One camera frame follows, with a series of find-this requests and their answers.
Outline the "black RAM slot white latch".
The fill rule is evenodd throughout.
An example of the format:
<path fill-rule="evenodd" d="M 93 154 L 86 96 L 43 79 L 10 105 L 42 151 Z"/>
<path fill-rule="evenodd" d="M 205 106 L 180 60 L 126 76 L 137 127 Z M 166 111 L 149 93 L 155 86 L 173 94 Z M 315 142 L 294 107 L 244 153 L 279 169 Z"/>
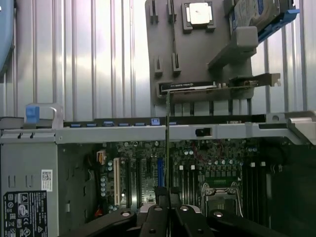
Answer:
<path fill-rule="evenodd" d="M 253 181 L 253 170 L 255 168 L 255 163 L 251 163 L 250 164 L 250 168 L 249 168 L 249 198 L 248 198 L 248 202 L 249 202 L 249 214 L 248 214 L 248 218 L 251 221 L 254 221 L 255 219 L 255 206 L 254 206 L 254 189 L 253 189 L 253 185 L 254 185 L 254 181 Z"/>
<path fill-rule="evenodd" d="M 194 205 L 196 201 L 196 193 L 195 193 L 195 171 L 196 167 L 195 165 L 190 166 L 189 170 L 189 198 L 190 198 L 190 204 Z"/>
<path fill-rule="evenodd" d="M 266 166 L 265 162 L 261 162 L 261 204 L 262 204 L 262 224 L 267 225 L 268 214 L 267 214 L 267 181 L 266 181 Z"/>
<path fill-rule="evenodd" d="M 179 171 L 178 171 L 178 186 L 179 186 L 179 190 L 180 190 L 180 199 L 181 199 L 181 202 L 182 202 L 182 203 L 184 203 L 183 173 L 184 173 L 184 166 L 183 166 L 183 165 L 179 165 Z"/>

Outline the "blue expansion slot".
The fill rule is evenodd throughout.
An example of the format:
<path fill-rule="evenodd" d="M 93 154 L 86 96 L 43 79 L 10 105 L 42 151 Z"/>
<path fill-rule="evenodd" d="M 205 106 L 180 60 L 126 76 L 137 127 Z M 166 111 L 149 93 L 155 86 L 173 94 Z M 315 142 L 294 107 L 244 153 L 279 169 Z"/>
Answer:
<path fill-rule="evenodd" d="M 157 159 L 158 186 L 164 187 L 164 161 L 162 158 Z"/>

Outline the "black expansion slot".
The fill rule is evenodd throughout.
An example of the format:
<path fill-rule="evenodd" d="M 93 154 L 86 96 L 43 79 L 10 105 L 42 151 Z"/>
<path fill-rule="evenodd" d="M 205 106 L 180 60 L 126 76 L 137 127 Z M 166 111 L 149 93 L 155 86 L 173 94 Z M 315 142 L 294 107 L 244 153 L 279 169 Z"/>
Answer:
<path fill-rule="evenodd" d="M 126 207 L 130 208 L 132 205 L 132 184 L 131 184 L 131 164 L 130 160 L 125 163 L 125 189 L 126 189 Z"/>
<path fill-rule="evenodd" d="M 136 194 L 137 194 L 137 207 L 142 205 L 142 162 L 140 159 L 136 160 Z"/>

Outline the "metal CPU socket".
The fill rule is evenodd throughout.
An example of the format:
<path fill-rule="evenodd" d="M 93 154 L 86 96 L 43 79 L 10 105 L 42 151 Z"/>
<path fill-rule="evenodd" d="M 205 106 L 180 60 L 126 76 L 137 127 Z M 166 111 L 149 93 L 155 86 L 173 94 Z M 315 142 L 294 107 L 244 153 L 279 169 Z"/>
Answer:
<path fill-rule="evenodd" d="M 209 211 L 226 210 L 243 217 L 241 194 L 237 182 L 223 187 L 211 187 L 204 183 L 201 188 L 201 211 L 205 216 Z"/>

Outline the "white expansion slot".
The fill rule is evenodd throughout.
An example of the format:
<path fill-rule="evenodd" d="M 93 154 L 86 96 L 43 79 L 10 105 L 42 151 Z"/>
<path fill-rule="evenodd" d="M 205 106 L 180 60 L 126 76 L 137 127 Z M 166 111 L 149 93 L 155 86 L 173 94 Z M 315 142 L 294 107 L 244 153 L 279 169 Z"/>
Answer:
<path fill-rule="evenodd" d="M 114 169 L 114 204 L 120 205 L 120 158 L 114 158 L 113 160 Z"/>

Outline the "green motherboard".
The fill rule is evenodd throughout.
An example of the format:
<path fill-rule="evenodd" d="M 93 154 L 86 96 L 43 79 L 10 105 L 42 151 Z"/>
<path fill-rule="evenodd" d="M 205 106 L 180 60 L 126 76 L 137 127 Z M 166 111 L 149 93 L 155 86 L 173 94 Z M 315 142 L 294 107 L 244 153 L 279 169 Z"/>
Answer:
<path fill-rule="evenodd" d="M 200 168 L 200 187 L 208 183 L 211 187 L 223 187 L 237 182 L 243 211 L 242 167 L 247 166 L 248 178 L 251 163 L 253 170 L 253 189 L 255 222 L 256 211 L 256 164 L 265 162 L 267 181 L 267 201 L 270 176 L 282 172 L 287 164 L 287 141 L 268 138 L 221 139 L 221 140 L 179 140 L 169 143 L 170 186 L 179 190 L 179 165 L 190 170 L 191 165 Z M 155 188 L 158 186 L 157 159 L 164 161 L 164 187 L 166 186 L 166 148 L 164 141 L 124 141 L 106 142 L 95 145 L 93 152 L 85 158 L 87 165 L 96 177 L 97 207 L 94 217 L 114 212 L 126 207 L 125 163 L 130 160 L 133 211 L 143 205 L 156 204 Z M 120 158 L 120 205 L 114 204 L 114 158 Z M 142 162 L 142 205 L 137 207 L 136 160 Z"/>

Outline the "grey open PC case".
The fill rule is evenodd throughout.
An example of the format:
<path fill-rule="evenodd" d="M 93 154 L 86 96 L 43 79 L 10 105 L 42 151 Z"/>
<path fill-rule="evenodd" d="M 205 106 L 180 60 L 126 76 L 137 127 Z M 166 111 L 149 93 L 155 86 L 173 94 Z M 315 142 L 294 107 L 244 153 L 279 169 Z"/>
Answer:
<path fill-rule="evenodd" d="M 24 118 L 0 118 L 0 162 L 4 144 L 55 143 L 58 149 L 57 237 L 79 237 L 80 227 L 99 218 L 94 217 L 96 177 L 90 172 L 85 158 L 93 152 L 95 145 L 106 142 L 165 142 L 166 117 L 65 122 L 61 115 L 55 112 L 53 120 L 39 119 L 36 124 L 24 123 Z M 281 233 L 281 237 L 316 237 L 315 111 L 170 116 L 169 142 L 253 138 L 288 142 L 287 164 L 282 172 L 269 179 L 271 195 L 265 227 Z M 167 237 L 176 237 L 174 217 L 175 211 L 170 206 Z"/>

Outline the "black graphics card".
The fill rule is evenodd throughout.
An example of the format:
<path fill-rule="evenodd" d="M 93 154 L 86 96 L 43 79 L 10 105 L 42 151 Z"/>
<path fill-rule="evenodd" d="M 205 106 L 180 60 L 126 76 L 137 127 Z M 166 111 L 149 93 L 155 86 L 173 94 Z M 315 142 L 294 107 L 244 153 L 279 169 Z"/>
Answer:
<path fill-rule="evenodd" d="M 228 82 L 184 82 L 163 83 L 158 86 L 160 95 L 170 93 L 188 93 L 196 91 L 212 91 L 220 89 L 250 89 L 261 86 L 281 86 L 280 73 L 264 73 L 252 77 L 235 77 Z"/>

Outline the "white barcode sticker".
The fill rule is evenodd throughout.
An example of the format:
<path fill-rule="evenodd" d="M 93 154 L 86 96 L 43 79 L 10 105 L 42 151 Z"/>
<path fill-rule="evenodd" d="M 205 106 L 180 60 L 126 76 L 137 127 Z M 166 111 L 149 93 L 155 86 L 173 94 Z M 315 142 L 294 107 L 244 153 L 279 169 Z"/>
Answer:
<path fill-rule="evenodd" d="M 42 169 L 41 170 L 41 190 L 52 192 L 53 191 L 53 170 Z"/>

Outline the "black rating label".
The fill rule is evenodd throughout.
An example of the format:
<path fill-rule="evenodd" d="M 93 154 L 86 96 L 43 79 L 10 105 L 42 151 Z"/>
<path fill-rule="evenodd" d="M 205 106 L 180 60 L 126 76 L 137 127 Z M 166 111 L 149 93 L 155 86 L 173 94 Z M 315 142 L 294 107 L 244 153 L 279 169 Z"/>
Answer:
<path fill-rule="evenodd" d="M 48 237 L 47 191 L 3 195 L 2 237 Z"/>

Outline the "grey power supply unit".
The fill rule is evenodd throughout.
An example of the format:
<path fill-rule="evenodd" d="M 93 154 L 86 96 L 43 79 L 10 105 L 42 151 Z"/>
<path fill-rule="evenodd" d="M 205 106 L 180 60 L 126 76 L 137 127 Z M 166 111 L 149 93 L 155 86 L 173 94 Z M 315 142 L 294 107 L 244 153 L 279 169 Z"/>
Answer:
<path fill-rule="evenodd" d="M 48 237 L 59 236 L 58 149 L 55 143 L 17 143 L 1 147 L 0 202 L 14 191 L 41 190 L 43 170 L 52 171 L 52 190 L 47 192 Z"/>

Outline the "grey parts rack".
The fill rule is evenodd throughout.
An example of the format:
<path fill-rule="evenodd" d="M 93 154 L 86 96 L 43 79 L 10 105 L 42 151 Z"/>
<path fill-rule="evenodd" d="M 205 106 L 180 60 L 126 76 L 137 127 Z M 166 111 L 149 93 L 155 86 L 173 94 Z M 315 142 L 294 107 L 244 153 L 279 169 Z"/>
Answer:
<path fill-rule="evenodd" d="M 257 28 L 230 31 L 224 0 L 212 0 L 216 29 L 183 33 L 181 4 L 207 0 L 146 0 L 146 26 L 153 104 L 165 103 L 163 83 L 228 82 L 252 77 L 251 57 L 259 44 Z M 254 88 L 170 93 L 172 103 L 251 99 Z"/>

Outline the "blue case latch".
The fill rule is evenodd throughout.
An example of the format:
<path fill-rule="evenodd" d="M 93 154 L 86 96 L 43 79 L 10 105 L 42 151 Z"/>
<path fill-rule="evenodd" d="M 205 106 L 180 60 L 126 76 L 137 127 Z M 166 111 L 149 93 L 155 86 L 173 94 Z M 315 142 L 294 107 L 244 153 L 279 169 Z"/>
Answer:
<path fill-rule="evenodd" d="M 38 104 L 28 104 L 25 107 L 24 123 L 36 124 L 40 120 L 40 107 Z"/>

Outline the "silver CPU chip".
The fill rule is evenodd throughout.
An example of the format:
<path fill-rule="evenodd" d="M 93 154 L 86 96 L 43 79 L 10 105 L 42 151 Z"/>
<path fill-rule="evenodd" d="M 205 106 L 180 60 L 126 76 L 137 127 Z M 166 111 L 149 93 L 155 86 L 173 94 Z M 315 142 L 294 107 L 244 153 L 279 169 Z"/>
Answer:
<path fill-rule="evenodd" d="M 187 2 L 181 4 L 183 33 L 193 30 L 205 30 L 208 33 L 216 29 L 212 0 Z"/>

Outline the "hard disk in blue caddy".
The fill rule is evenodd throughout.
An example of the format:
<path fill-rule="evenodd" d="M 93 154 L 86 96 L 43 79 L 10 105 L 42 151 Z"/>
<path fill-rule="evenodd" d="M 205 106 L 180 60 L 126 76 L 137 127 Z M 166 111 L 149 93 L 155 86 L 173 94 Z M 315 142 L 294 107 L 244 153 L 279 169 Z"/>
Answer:
<path fill-rule="evenodd" d="M 294 21 L 300 13 L 294 0 L 224 0 L 230 31 L 255 26 L 259 43 Z"/>

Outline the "blue rounded object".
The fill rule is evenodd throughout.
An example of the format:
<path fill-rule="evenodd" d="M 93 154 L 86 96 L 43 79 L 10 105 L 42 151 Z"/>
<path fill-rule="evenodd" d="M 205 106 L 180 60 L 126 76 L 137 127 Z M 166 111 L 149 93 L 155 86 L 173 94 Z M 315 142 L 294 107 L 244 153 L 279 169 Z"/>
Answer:
<path fill-rule="evenodd" d="M 0 81 L 14 50 L 15 3 L 16 0 L 0 0 Z"/>

